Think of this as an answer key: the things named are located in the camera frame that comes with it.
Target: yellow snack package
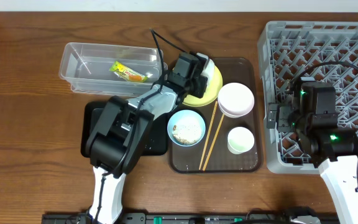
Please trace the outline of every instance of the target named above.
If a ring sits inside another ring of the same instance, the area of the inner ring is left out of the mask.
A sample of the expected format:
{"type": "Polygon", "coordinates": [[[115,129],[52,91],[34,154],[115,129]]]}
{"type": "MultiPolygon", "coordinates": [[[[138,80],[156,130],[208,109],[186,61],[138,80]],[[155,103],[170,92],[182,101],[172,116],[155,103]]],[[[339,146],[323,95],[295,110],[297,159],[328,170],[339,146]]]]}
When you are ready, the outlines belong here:
{"type": "Polygon", "coordinates": [[[112,65],[109,70],[111,72],[114,72],[119,77],[130,82],[145,82],[147,79],[147,76],[142,75],[139,72],[135,72],[117,61],[112,65]]]}

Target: wooden table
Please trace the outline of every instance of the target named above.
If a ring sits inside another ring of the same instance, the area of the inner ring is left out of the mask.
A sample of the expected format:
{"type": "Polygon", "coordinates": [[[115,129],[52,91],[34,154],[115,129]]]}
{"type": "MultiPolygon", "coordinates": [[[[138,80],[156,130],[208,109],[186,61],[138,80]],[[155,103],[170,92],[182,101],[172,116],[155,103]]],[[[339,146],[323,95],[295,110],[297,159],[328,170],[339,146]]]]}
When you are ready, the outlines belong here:
{"type": "MultiPolygon", "coordinates": [[[[40,223],[43,213],[80,212],[92,204],[94,175],[80,154],[83,110],[107,97],[73,93],[59,79],[68,42],[155,47],[153,27],[186,50],[248,58],[259,76],[256,43],[274,20],[358,21],[358,14],[0,12],[0,223],[40,223]]],[[[166,61],[177,58],[175,49],[161,45],[166,61]]],[[[127,177],[123,204],[165,213],[297,205],[335,211],[318,175],[273,174],[265,164],[252,174],[182,175],[167,156],[140,159],[127,177]]]]}

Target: plastic crate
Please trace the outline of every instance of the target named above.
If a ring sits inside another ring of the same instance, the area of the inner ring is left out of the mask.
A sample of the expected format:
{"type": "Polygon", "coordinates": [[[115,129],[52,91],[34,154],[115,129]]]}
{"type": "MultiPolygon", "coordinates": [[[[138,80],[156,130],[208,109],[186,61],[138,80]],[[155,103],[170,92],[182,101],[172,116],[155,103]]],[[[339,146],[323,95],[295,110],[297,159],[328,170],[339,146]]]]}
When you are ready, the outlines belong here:
{"type": "MultiPolygon", "coordinates": [[[[264,134],[267,167],[281,174],[318,174],[310,156],[300,151],[295,134],[267,129],[269,103],[289,103],[288,82],[311,65],[344,61],[358,66],[358,22],[272,21],[258,41],[259,75],[264,85],[264,134]]],[[[327,65],[310,74],[336,89],[338,125],[358,135],[358,73],[340,65],[327,65]]]]}

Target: clear plastic bin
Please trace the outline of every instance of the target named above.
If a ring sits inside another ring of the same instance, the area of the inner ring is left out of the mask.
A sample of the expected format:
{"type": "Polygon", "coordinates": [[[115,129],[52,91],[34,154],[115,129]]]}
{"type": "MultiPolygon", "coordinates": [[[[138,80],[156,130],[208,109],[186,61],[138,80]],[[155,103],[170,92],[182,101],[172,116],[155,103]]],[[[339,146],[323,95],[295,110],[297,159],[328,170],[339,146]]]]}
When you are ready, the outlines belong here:
{"type": "Polygon", "coordinates": [[[137,96],[150,90],[161,76],[157,49],[106,44],[68,43],[59,76],[71,84],[71,90],[102,95],[137,96]],[[109,69],[115,61],[147,75],[144,83],[118,77],[109,69]]]}

